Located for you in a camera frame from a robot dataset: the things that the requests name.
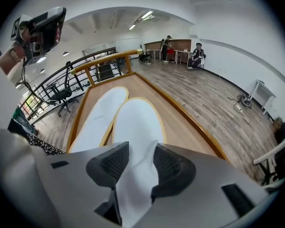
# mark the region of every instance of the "fluorescent light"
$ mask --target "fluorescent light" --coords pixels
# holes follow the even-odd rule
[[[144,19],[145,17],[148,17],[150,14],[152,14],[153,13],[153,11],[149,11],[149,12],[147,12],[144,16],[142,16],[142,19]]]
[[[38,61],[37,61],[37,63],[41,63],[42,61],[44,61],[46,59],[46,57],[41,57]]]

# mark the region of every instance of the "black office chair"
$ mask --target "black office chair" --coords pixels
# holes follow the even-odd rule
[[[71,111],[69,110],[67,104],[72,102],[72,101],[77,101],[79,102],[76,98],[72,98],[67,100],[66,98],[70,97],[72,95],[72,90],[70,88],[70,84],[69,84],[69,79],[67,77],[68,75],[68,69],[69,67],[66,68],[66,77],[65,77],[65,89],[59,91],[56,87],[56,84],[52,84],[50,86],[47,87],[47,89],[51,89],[54,92],[54,95],[50,97],[50,100],[53,101],[59,101],[59,103],[61,103],[61,101],[63,101],[63,104],[58,112],[58,116],[61,116],[60,112],[62,111],[62,109],[64,107],[66,107],[67,111],[70,113]]]

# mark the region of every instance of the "seated person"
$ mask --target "seated person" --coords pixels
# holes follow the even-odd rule
[[[193,69],[201,63],[201,59],[204,57],[204,50],[201,48],[201,43],[196,43],[196,49],[194,49],[193,54],[188,62],[188,69]]]

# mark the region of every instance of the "black pants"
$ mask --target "black pants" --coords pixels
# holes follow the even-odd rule
[[[166,57],[167,57],[167,49],[162,49],[162,60],[166,61]]]
[[[189,59],[188,67],[197,67],[201,63],[201,59],[198,58],[196,61],[193,61],[192,58]]]

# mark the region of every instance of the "wooden railing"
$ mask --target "wooden railing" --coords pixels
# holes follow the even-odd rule
[[[81,65],[79,67],[74,68],[73,70],[71,70],[71,74],[75,75],[76,73],[84,70],[85,73],[87,74],[88,79],[90,80],[91,85],[95,85],[95,83],[94,83],[94,81],[92,79],[92,76],[90,74],[89,67],[95,66],[97,64],[104,63],[104,62],[109,61],[109,60],[113,60],[113,59],[124,57],[125,58],[125,63],[126,63],[127,68],[128,68],[128,72],[131,73],[132,69],[131,69],[131,63],[130,63],[129,56],[130,55],[135,55],[135,54],[141,54],[142,52],[143,52],[143,50],[141,50],[141,49],[134,49],[134,50],[128,50],[128,51],[123,51],[123,52],[118,52],[118,53],[114,53],[114,54],[111,54],[111,55],[107,55],[105,57],[101,57],[101,58],[95,59],[95,60],[93,60],[91,62],[85,63],[85,64],[83,64],[83,65]]]

